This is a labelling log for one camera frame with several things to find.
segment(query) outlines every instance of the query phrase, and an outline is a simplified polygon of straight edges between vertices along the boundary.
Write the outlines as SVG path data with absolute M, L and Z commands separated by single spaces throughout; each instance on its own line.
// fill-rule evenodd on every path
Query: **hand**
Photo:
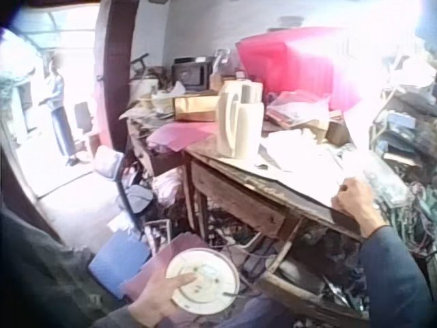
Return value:
M 332 199 L 333 208 L 352 215 L 366 238 L 379 227 L 386 226 L 380 213 L 373 208 L 372 202 L 371 187 L 357 178 L 344 180 L 338 194 Z
M 174 291 L 195 280 L 193 273 L 166 279 L 165 270 L 159 270 L 150 278 L 139 298 L 128 306 L 130 315 L 146 327 L 155 327 L 178 310 L 171 300 Z

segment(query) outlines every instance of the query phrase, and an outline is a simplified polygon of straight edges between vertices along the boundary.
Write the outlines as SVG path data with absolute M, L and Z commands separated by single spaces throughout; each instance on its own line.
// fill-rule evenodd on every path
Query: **person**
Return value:
M 61 155 L 67 158 L 66 165 L 73 166 L 79 160 L 64 107 L 64 78 L 58 71 L 59 63 L 60 57 L 54 56 L 49 65 L 50 74 L 46 79 L 50 94 L 40 101 L 39 106 L 47 104 L 50 108 L 57 146 Z
M 333 208 L 347 212 L 355 218 L 366 238 L 361 248 L 361 261 L 367 278 L 371 327 L 431 327 L 431 321 L 435 320 L 432 314 L 435 312 L 425 278 L 404 243 L 385 224 L 384 219 L 373 208 L 372 202 L 371 188 L 357 179 L 345 180 L 333 198 Z M 11 303 L 14 297 L 17 298 L 19 291 L 28 298 L 29 295 L 32 296 L 33 300 L 39 298 L 37 306 L 29 308 L 36 309 L 40 317 L 51 320 L 52 323 L 41 327 L 91 325 L 92 328 L 152 328 L 158 324 L 172 327 L 167 317 L 178 310 L 171 300 L 173 292 L 196 279 L 194 275 L 166 279 L 164 270 L 161 270 L 153 274 L 140 297 L 130 305 L 115 310 L 114 305 L 109 306 L 108 301 L 104 301 L 97 306 L 86 297 L 83 288 L 73 284 L 79 281 L 84 286 L 91 286 L 93 292 L 97 291 L 95 283 L 89 278 L 81 277 L 82 273 L 78 274 L 83 270 L 78 270 L 74 263 L 83 261 L 77 260 L 75 253 L 57 244 L 40 230 L 20 223 L 17 217 L 12 213 L 5 213 L 3 209 L 1 228 L 1 268 L 12 272 L 9 275 L 2 272 L 2 277 L 10 277 L 10 280 L 15 281 L 15 284 L 6 284 L 8 287 L 18 285 L 17 290 L 13 289 L 9 293 L 8 302 L 5 304 Z M 53 280 L 61 281 L 64 285 L 52 286 Z M 20 314 L 26 298 L 18 299 L 17 304 L 20 306 L 12 306 L 12 309 L 20 309 Z M 263 295 L 251 299 L 239 316 L 221 323 L 218 327 L 290 328 L 293 323 L 294 317 L 286 307 Z M 31 324 L 39 327 L 33 318 Z

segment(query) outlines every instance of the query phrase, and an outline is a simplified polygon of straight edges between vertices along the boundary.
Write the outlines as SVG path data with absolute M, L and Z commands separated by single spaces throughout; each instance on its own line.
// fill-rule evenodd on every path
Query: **microwave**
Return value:
M 173 85 L 180 81 L 186 91 L 201 92 L 210 87 L 213 57 L 177 58 L 171 67 Z

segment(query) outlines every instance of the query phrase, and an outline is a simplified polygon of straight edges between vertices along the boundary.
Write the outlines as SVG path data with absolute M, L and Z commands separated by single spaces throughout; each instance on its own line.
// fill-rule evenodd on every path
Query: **round white object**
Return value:
M 223 254 L 206 248 L 193 248 L 175 256 L 167 268 L 167 278 L 194 273 L 197 279 L 173 293 L 173 301 L 193 314 L 219 313 L 234 302 L 240 290 L 240 276 Z

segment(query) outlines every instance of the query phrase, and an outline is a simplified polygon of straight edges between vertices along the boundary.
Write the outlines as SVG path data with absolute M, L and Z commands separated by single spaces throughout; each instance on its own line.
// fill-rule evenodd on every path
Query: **white electric kettle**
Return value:
M 264 104 L 262 84 L 228 81 L 216 109 L 217 151 L 233 159 L 254 159 L 261 142 Z

